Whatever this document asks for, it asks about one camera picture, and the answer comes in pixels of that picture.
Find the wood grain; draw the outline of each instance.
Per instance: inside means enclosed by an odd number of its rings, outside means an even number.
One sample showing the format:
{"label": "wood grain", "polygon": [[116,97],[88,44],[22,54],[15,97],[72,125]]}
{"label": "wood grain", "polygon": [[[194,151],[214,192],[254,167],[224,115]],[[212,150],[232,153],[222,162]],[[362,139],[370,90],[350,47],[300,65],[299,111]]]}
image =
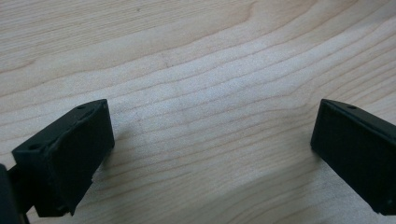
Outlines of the wood grain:
{"label": "wood grain", "polygon": [[396,223],[309,146],[318,103],[396,124],[396,1],[1,1],[0,163],[107,98],[116,147],[73,217]]}

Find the wooden table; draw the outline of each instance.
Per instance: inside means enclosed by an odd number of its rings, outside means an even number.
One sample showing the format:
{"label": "wooden table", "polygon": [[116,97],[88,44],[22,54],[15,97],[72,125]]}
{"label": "wooden table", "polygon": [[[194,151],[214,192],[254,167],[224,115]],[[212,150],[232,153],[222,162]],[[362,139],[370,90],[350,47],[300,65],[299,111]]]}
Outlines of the wooden table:
{"label": "wooden table", "polygon": [[396,1],[0,3],[0,163],[107,98],[110,158],[33,223],[396,223],[309,142],[322,98],[396,123]]}

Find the table surface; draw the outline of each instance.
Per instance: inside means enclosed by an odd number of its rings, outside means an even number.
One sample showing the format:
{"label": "table surface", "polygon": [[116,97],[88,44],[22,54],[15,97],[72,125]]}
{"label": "table surface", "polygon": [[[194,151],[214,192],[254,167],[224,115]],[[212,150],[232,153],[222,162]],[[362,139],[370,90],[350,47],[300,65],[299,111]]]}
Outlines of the table surface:
{"label": "table surface", "polygon": [[116,146],[71,217],[396,223],[309,146],[320,99],[396,123],[396,1],[0,3],[0,163],[107,98]]}

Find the mounting hole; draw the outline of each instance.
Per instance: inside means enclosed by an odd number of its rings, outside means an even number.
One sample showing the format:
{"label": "mounting hole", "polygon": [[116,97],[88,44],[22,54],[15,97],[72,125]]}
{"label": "mounting hole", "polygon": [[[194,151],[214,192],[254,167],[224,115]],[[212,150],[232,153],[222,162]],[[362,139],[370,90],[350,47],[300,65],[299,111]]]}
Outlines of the mounting hole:
{"label": "mounting hole", "polygon": [[38,149],[38,148],[40,148],[41,147],[41,144],[33,144],[33,145],[31,145],[31,146],[29,146],[29,150],[36,150],[36,149]]}

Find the black plastic piece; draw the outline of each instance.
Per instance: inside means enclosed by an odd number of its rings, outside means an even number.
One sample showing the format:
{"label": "black plastic piece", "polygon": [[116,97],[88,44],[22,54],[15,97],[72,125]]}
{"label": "black plastic piece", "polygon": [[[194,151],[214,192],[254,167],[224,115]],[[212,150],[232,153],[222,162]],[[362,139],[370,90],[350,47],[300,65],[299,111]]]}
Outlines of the black plastic piece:
{"label": "black plastic piece", "polygon": [[25,223],[25,217],[23,217],[18,210],[17,201],[15,199],[6,167],[2,164],[0,164],[0,200],[0,223]]}
{"label": "black plastic piece", "polygon": [[40,217],[73,215],[113,147],[107,100],[77,106],[12,151],[17,165],[8,178],[14,193],[7,195],[20,214],[33,205]]}
{"label": "black plastic piece", "polygon": [[323,99],[311,146],[374,211],[396,215],[396,126]]}

